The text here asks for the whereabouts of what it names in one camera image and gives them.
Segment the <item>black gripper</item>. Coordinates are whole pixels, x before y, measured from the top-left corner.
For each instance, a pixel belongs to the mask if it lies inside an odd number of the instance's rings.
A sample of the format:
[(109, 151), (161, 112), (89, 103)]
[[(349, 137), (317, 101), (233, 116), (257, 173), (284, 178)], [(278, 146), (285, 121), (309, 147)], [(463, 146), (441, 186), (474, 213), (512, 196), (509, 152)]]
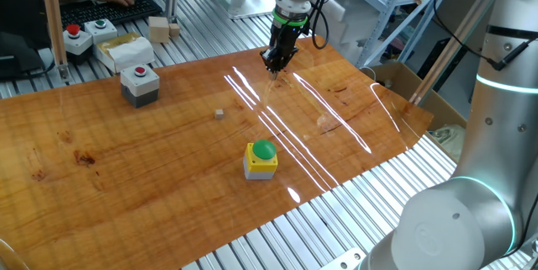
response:
[[(270, 78), (276, 78), (298, 52), (296, 40), (302, 33), (303, 26), (272, 25), (269, 47), (260, 52), (261, 59)], [(276, 70), (273, 64), (274, 59), (277, 59)]]

